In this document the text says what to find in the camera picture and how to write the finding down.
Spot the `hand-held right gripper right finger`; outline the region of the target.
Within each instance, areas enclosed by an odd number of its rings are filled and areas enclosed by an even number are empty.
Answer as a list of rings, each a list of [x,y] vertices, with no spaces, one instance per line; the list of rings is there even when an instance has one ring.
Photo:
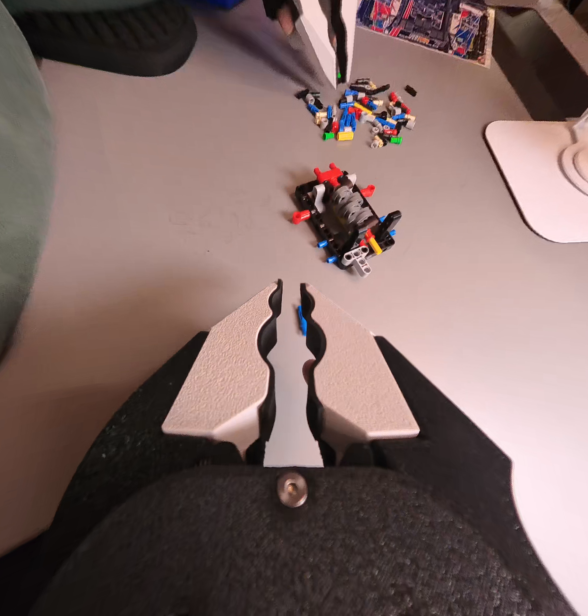
[[[373,333],[311,284],[300,294],[313,355],[306,416],[323,464],[337,465],[352,445],[419,436]]]

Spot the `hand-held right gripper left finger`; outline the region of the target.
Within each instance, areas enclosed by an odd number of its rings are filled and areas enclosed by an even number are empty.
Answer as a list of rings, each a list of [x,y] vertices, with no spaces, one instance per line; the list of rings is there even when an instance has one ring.
[[[278,279],[215,324],[171,405],[164,434],[228,442],[248,463],[264,461],[275,422],[275,374],[283,282]]]

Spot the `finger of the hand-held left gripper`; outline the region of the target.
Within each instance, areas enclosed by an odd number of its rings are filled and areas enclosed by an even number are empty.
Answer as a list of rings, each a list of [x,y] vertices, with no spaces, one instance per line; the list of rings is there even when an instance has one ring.
[[[338,89],[339,39],[343,26],[339,19],[340,1],[295,1],[299,16],[296,32],[304,44],[315,73],[323,85]]]
[[[351,80],[354,59],[354,37],[356,29],[358,1],[340,1],[339,19],[343,34],[339,39],[339,71],[341,82]]]

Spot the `pile of lego pieces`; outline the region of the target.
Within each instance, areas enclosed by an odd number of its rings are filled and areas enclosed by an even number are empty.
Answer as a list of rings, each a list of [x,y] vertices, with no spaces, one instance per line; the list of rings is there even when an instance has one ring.
[[[377,85],[370,78],[349,83],[335,104],[325,104],[320,92],[302,89],[295,95],[311,114],[324,141],[350,142],[367,127],[372,149],[400,145],[402,132],[411,131],[416,116],[404,98],[389,84]]]

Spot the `black frame lego model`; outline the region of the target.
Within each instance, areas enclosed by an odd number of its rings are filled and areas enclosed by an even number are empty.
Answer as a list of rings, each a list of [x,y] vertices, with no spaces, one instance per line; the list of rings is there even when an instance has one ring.
[[[379,216],[369,202],[375,186],[359,187],[355,174],[334,163],[324,171],[316,167],[313,173],[312,181],[294,190],[297,210],[292,223],[305,222],[313,227],[317,247],[326,252],[327,263],[368,277],[372,272],[370,260],[395,245],[402,213],[396,210]]]

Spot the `lego sticker sheet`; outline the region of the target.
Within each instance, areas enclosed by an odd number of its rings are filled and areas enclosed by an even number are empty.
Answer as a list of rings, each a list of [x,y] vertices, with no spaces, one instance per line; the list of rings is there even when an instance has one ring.
[[[488,68],[495,11],[484,1],[360,1],[357,26]]]

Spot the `person's left hand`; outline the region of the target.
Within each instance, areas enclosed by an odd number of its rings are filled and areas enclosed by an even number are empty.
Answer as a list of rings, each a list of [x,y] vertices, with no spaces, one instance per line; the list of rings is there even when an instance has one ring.
[[[296,4],[294,1],[275,1],[274,8],[274,19],[282,28],[283,33],[285,36],[292,36],[299,16]]]

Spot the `white book stand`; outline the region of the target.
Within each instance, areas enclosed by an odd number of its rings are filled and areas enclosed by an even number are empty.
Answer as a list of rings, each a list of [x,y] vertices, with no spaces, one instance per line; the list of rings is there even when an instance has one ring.
[[[484,137],[529,228],[588,243],[588,108],[574,121],[494,121]]]

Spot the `person's green sweatshirt torso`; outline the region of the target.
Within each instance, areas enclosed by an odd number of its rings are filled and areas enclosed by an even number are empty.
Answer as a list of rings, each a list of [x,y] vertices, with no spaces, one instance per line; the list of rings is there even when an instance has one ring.
[[[0,1],[0,362],[33,288],[54,195],[46,87]]]

